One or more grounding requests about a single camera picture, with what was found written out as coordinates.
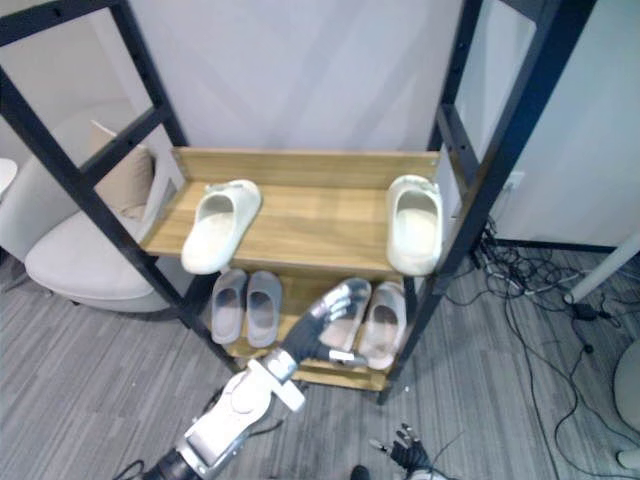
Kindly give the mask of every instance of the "robot finger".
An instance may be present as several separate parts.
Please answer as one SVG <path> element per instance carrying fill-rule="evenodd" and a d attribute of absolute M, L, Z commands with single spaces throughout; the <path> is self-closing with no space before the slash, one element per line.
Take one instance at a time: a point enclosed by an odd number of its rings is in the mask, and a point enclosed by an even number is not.
<path fill-rule="evenodd" d="M 385 455 L 390 455 L 391 453 L 391 447 L 383 444 L 380 440 L 376 440 L 375 438 L 369 439 L 369 445 L 371 445 L 376 450 L 384 453 Z"/>
<path fill-rule="evenodd" d="M 407 442 L 407 444 L 410 445 L 411 443 L 420 441 L 420 439 L 416 436 L 415 431 L 413 430 L 413 428 L 411 428 L 411 425 L 409 425 L 408 423 L 402 422 L 402 430 L 404 431 L 406 436 L 409 437 L 409 439 L 411 440 L 411 442 Z"/>
<path fill-rule="evenodd" d="M 396 430 L 396 435 L 400 439 L 401 445 L 406 448 L 411 446 L 411 437 L 409 437 L 405 432 L 402 430 Z"/>

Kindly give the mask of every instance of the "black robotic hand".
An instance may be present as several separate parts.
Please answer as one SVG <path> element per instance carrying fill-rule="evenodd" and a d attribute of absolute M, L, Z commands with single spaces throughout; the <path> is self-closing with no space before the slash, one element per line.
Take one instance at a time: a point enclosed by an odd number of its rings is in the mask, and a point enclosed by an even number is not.
<path fill-rule="evenodd" d="M 351 352 L 334 350 L 320 342 L 322 331 L 335 319 L 355 314 L 358 305 L 368 299 L 369 283 L 349 278 L 316 301 L 289 331 L 280 346 L 300 363 L 306 358 L 364 365 L 366 360 Z"/>
<path fill-rule="evenodd" d="M 395 440 L 392 447 L 385 446 L 378 440 L 371 440 L 371 445 L 388 454 L 391 460 L 407 471 L 408 475 L 417 470 L 431 471 L 433 466 L 429 455 L 422 446 L 422 442 L 415 436 L 413 428 L 403 423 L 396 434 L 400 441 Z"/>

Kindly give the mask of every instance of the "black baseboard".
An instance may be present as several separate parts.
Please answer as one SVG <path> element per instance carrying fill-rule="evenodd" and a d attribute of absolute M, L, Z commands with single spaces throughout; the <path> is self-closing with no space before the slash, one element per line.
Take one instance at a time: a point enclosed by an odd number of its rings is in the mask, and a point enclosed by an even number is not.
<path fill-rule="evenodd" d="M 616 247 L 601 245 L 584 245 L 582 243 L 537 242 L 533 240 L 509 240 L 496 238 L 496 243 L 504 247 L 552 248 L 554 250 L 573 250 L 578 252 L 611 253 Z"/>

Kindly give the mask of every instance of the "shoe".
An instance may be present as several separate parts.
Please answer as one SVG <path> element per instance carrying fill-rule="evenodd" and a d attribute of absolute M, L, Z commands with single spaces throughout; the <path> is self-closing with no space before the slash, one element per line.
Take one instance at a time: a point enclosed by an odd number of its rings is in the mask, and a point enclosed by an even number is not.
<path fill-rule="evenodd" d="M 242 332 L 248 275 L 239 268 L 223 273 L 213 286 L 211 301 L 211 338 L 226 345 Z"/>
<path fill-rule="evenodd" d="M 276 341 L 282 306 L 282 284 L 271 272 L 251 275 L 247 290 L 249 345 L 264 348 Z"/>
<path fill-rule="evenodd" d="M 369 469 L 367 467 L 363 467 L 362 465 L 356 465 L 351 470 L 350 480 L 371 480 L 371 474 L 369 473 Z"/>
<path fill-rule="evenodd" d="M 207 186 L 182 247 L 184 269 L 205 275 L 227 265 L 261 204 L 260 190 L 250 180 Z"/>
<path fill-rule="evenodd" d="M 384 282 L 373 292 L 358 346 L 370 368 L 384 370 L 391 366 L 407 328 L 402 287 Z"/>
<path fill-rule="evenodd" d="M 333 320 L 320 335 L 320 341 L 331 348 L 350 351 L 362 323 L 367 303 L 371 298 L 371 284 L 366 280 L 360 280 L 361 295 L 352 302 L 338 318 Z"/>
<path fill-rule="evenodd" d="M 387 259 L 404 275 L 431 273 L 442 251 L 442 197 L 418 175 L 396 178 L 387 191 Z"/>

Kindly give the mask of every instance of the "wall outlet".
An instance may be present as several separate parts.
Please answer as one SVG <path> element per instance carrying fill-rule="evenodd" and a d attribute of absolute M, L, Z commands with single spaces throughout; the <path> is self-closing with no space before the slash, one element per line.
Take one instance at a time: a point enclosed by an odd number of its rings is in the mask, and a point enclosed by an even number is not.
<path fill-rule="evenodd" d="M 504 182 L 503 190 L 515 190 L 522 183 L 524 178 L 524 172 L 511 172 L 507 177 L 507 181 Z"/>

